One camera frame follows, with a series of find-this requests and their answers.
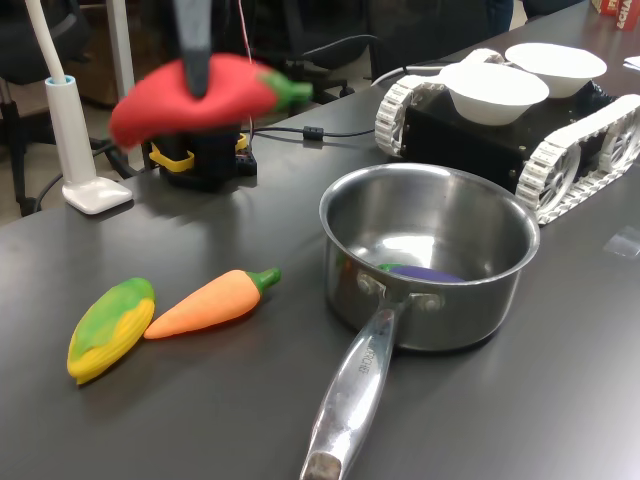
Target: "white track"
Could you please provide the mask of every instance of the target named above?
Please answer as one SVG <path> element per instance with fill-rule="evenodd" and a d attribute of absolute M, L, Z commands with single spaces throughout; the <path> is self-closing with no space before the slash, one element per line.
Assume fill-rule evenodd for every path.
<path fill-rule="evenodd" d="M 500 54 L 475 50 L 463 62 L 503 63 Z M 438 75 L 408 75 L 385 95 L 376 115 L 378 146 L 400 156 L 402 130 L 408 106 L 445 90 Z M 598 153 L 597 170 L 574 182 L 580 163 L 580 144 L 606 133 Z M 640 95 L 625 95 L 582 120 L 551 133 L 538 145 L 524 168 L 516 196 L 547 224 L 600 191 L 624 174 L 640 152 Z"/>

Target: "stainless steel saucepan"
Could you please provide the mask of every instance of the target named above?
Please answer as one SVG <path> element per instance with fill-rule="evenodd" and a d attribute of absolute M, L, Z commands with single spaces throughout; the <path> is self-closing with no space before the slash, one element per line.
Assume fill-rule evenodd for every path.
<path fill-rule="evenodd" d="M 422 164 L 365 168 L 320 202 L 329 305 L 361 329 L 322 401 L 301 480 L 340 480 L 382 393 L 394 343 L 438 352 L 488 338 L 505 318 L 520 270 L 535 255 L 534 216 L 501 187 Z M 406 277 L 381 264 L 460 279 Z"/>

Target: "saucepan handle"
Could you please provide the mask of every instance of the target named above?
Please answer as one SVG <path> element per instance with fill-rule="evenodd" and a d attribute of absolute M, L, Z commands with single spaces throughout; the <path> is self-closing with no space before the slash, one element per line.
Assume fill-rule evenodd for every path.
<path fill-rule="evenodd" d="M 322 400 L 300 480 L 341 480 L 373 420 L 404 303 L 381 299 Z"/>

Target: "box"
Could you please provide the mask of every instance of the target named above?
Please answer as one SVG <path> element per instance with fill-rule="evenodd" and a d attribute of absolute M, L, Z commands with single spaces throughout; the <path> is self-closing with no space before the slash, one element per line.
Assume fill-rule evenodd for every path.
<path fill-rule="evenodd" d="M 616 27 L 620 30 L 633 30 L 640 14 L 640 0 L 618 0 L 618 18 Z"/>
<path fill-rule="evenodd" d="M 620 0 L 591 0 L 591 3 L 600 15 L 612 15 L 618 14 L 618 2 Z"/>

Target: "red toy chili pepper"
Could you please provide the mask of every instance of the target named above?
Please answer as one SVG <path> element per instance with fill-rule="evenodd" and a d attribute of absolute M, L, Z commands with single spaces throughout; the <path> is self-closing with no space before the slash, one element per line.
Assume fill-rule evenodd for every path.
<path fill-rule="evenodd" d="M 157 135 L 219 128 L 257 118 L 311 95 L 311 85 L 237 55 L 209 60 L 209 88 L 194 98 L 181 60 L 168 63 L 136 84 L 111 115 L 116 144 L 132 148 Z"/>

